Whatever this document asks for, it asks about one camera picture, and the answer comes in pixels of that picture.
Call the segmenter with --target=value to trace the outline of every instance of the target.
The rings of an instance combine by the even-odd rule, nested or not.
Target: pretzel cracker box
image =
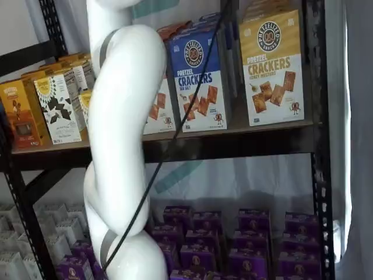
[[[304,119],[297,10],[272,9],[240,25],[250,125]]]
[[[182,127],[183,132],[227,129],[231,108],[224,31],[218,32],[214,42],[213,33],[214,26],[204,26],[177,35],[170,41],[181,118],[184,118],[198,82],[202,80],[194,106]],[[211,44],[210,60],[202,76]]]

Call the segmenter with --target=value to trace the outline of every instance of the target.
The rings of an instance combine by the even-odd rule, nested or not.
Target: stacked boxes
[[[250,125],[304,119],[299,16],[287,1],[250,6],[240,26]]]
[[[224,32],[220,30],[212,42],[213,33],[214,26],[193,27],[170,41],[181,118],[184,118],[198,82],[202,80],[194,106],[182,128],[183,132],[227,129],[230,120],[231,100]],[[201,76],[211,44],[212,52],[206,73]]]
[[[48,130],[31,79],[0,84],[0,98],[17,148],[50,144]]]

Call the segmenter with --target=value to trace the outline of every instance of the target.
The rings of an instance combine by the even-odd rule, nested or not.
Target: logo
[[[203,60],[203,49],[199,42],[196,40],[189,41],[184,49],[184,57],[190,67],[198,67]]]
[[[264,51],[270,52],[277,48],[281,41],[281,30],[275,22],[264,23],[258,31],[258,44]]]

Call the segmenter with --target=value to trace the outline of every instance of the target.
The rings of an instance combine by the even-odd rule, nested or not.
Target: shelf board
[[[145,162],[158,162],[174,132],[145,135]],[[180,133],[166,161],[238,158],[246,156],[310,153],[314,150],[310,120],[250,127],[244,100],[236,102],[227,130]],[[86,167],[92,160],[88,141],[14,149],[21,170]]]

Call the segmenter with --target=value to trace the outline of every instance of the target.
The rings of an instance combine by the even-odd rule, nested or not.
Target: yellow cracker box
[[[240,25],[250,125],[304,119],[298,11]]]
[[[80,95],[79,95],[79,102],[83,110],[83,115],[84,115],[84,120],[86,122],[87,128],[88,128],[88,109],[89,109],[89,101],[91,100],[92,97],[92,90],[87,89],[84,90]]]
[[[47,126],[31,79],[0,84],[0,98],[17,148],[50,144]]]
[[[86,124],[73,70],[55,72],[34,84],[53,144],[84,140]]]

